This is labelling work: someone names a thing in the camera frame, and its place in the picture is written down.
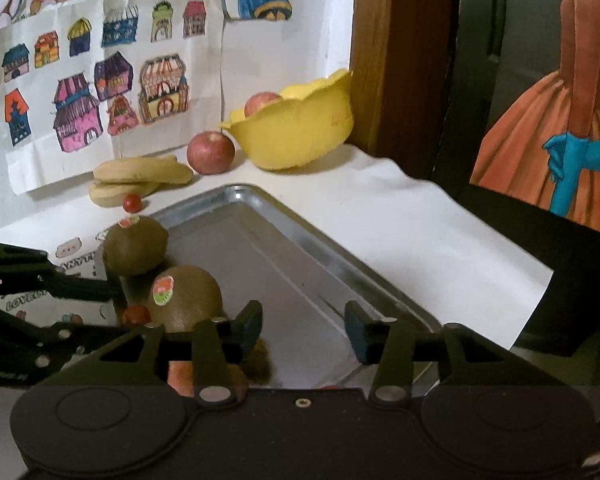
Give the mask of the large red apple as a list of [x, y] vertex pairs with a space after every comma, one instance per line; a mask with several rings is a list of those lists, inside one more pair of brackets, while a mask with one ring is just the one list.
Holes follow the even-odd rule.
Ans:
[[[227, 365], [230, 379], [236, 389], [239, 400], [246, 395], [249, 388], [248, 378], [239, 366]], [[170, 361], [168, 380], [166, 381], [180, 396], [192, 398], [194, 396], [193, 363], [189, 361]]]

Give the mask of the brown kiwi with sticker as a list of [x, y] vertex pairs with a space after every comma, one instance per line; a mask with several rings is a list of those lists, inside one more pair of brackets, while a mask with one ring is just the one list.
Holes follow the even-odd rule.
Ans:
[[151, 321], [168, 333], [189, 332], [198, 322], [225, 315], [220, 285], [199, 266], [171, 266], [151, 284]]

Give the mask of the red cherry tomato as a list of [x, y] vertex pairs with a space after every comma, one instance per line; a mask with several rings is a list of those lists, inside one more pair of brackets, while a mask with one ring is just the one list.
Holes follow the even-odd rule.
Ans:
[[151, 322], [151, 316], [148, 309], [141, 304], [127, 306], [121, 315], [121, 324], [132, 330], [137, 326], [144, 326]]
[[143, 200], [137, 194], [129, 194], [125, 196], [122, 202], [122, 208], [129, 214], [137, 214], [143, 209]]

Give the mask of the silver metal tray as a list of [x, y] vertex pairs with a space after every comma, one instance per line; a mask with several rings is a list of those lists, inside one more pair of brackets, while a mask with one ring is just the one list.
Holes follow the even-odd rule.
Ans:
[[262, 188], [224, 185], [156, 212], [169, 232], [163, 266], [192, 264], [219, 283], [224, 310], [263, 307], [268, 387], [367, 388], [375, 370], [356, 358], [344, 307], [370, 318], [405, 318], [434, 333], [440, 323]]

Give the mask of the white printed table cloth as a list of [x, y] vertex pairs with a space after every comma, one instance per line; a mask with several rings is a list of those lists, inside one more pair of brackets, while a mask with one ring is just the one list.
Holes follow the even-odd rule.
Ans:
[[[437, 185], [351, 145], [294, 171], [267, 172], [238, 156], [232, 169], [148, 197], [144, 214], [224, 185], [262, 188], [431, 314], [511, 347], [552, 272]], [[268, 349], [254, 357], [266, 386]]]

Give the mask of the yellow plastic fruit bowl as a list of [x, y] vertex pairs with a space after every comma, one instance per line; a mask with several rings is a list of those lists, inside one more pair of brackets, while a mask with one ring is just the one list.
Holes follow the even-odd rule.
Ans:
[[350, 136], [351, 80], [352, 73], [340, 68], [327, 78], [292, 84], [279, 91], [279, 101], [250, 116], [233, 110], [220, 127], [254, 166], [271, 171], [306, 166]]

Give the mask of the red apple in bowl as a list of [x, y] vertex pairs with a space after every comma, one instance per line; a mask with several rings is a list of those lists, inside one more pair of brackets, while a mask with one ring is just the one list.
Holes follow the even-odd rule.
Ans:
[[245, 102], [244, 114], [246, 117], [250, 117], [256, 114], [263, 107], [266, 107], [274, 102], [278, 102], [282, 99], [282, 96], [272, 91], [262, 91], [250, 96]]

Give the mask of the colourful houses drawing sheet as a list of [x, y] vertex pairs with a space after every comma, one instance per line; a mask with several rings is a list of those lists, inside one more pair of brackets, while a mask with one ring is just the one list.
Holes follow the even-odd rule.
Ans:
[[23, 194], [187, 144], [222, 114], [220, 0], [88, 0], [0, 30], [0, 131]]

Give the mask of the girl in orange dress poster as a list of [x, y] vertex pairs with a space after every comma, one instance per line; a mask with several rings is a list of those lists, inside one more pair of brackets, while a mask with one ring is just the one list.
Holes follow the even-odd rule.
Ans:
[[470, 180], [600, 231], [600, 0], [562, 0], [558, 69], [486, 133]]

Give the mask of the brown wooden door frame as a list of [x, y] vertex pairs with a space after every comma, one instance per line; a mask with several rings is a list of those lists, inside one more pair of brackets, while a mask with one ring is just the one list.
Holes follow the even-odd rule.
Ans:
[[434, 169], [458, 0], [354, 0], [349, 141], [409, 176]]

